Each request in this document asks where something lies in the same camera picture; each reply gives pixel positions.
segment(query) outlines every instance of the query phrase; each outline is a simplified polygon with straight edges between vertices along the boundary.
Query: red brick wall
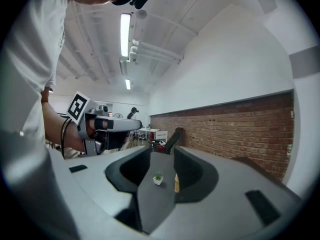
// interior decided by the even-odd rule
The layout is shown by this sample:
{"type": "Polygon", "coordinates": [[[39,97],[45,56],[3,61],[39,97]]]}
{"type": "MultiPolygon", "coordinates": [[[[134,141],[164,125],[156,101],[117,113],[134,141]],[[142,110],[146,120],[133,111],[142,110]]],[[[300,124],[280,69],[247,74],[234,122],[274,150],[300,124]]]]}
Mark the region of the red brick wall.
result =
{"type": "Polygon", "coordinates": [[[185,129],[182,145],[225,158],[249,157],[282,180],[294,137],[291,92],[205,108],[153,115],[151,127],[185,129]]]}

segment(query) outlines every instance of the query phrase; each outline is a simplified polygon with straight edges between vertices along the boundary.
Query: white t-shirt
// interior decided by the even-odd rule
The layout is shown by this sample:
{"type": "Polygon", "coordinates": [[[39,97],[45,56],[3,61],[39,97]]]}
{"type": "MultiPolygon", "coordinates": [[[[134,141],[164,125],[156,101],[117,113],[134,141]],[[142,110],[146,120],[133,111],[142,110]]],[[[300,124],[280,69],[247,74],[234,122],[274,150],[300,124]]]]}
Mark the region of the white t-shirt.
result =
{"type": "MultiPolygon", "coordinates": [[[[45,140],[45,128],[41,92],[45,87],[56,84],[56,68],[65,38],[67,5],[68,0],[29,0],[14,22],[1,50],[1,70],[7,71],[1,75],[10,78],[14,75],[13,71],[17,71],[37,93],[37,100],[22,131],[42,141],[45,140]]],[[[10,88],[19,87],[12,85],[7,84],[1,91],[8,95],[16,93],[16,90],[10,88]]],[[[28,98],[28,93],[21,95],[28,98]]],[[[12,116],[18,117],[19,111],[15,111],[12,116]]]]}

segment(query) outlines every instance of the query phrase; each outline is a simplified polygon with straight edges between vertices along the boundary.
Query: desk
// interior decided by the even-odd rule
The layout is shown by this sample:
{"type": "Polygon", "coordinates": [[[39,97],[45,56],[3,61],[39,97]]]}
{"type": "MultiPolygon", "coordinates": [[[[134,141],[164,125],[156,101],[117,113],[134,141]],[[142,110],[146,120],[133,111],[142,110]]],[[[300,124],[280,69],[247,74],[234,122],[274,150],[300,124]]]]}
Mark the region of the desk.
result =
{"type": "Polygon", "coordinates": [[[160,131],[159,129],[148,129],[148,128],[141,128],[139,130],[139,137],[140,137],[140,132],[145,132],[145,135],[147,135],[147,132],[149,133],[154,133],[154,138],[156,138],[156,132],[160,131]]]}
{"type": "Polygon", "coordinates": [[[151,153],[150,168],[138,187],[142,230],[151,234],[175,208],[174,156],[157,152],[151,153]],[[162,172],[161,185],[154,183],[155,172],[162,172]]]}

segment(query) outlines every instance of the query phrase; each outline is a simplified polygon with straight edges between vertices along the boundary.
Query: person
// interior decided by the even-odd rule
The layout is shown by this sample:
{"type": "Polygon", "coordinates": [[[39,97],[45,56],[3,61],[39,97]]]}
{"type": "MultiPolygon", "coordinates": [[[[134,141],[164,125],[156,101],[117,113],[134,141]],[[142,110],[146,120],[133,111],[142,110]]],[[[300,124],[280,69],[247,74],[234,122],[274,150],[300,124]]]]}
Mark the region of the person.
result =
{"type": "Polygon", "coordinates": [[[126,119],[136,119],[135,113],[139,113],[136,107],[133,107],[130,113],[127,115],[126,119]]]}
{"type": "MultiPolygon", "coordinates": [[[[15,92],[16,77],[13,75],[18,74],[36,93],[36,102],[22,128],[23,134],[43,142],[46,138],[56,144],[61,142],[65,119],[50,106],[49,88],[56,83],[56,67],[65,38],[64,19],[71,1],[85,5],[123,5],[130,0],[29,0],[12,25],[0,52],[0,74],[10,82],[3,85],[1,91],[15,92]]],[[[28,99],[26,93],[21,95],[28,99]]],[[[90,136],[95,131],[95,122],[92,119],[86,123],[90,136]]],[[[107,127],[107,122],[103,121],[103,128],[107,127]]],[[[84,152],[75,123],[71,123],[65,132],[65,147],[84,152]]]]}

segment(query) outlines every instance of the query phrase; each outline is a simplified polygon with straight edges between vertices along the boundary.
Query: white table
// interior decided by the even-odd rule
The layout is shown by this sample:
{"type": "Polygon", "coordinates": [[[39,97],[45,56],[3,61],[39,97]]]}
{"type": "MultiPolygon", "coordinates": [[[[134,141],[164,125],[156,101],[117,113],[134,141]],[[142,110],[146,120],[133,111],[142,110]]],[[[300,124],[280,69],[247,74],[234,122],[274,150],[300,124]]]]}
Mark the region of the white table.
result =
{"type": "Polygon", "coordinates": [[[139,137],[140,137],[140,132],[145,132],[145,135],[147,136],[147,132],[149,133],[154,133],[154,138],[156,138],[156,132],[160,131],[159,129],[149,129],[149,128],[141,128],[139,130],[139,137]]]}

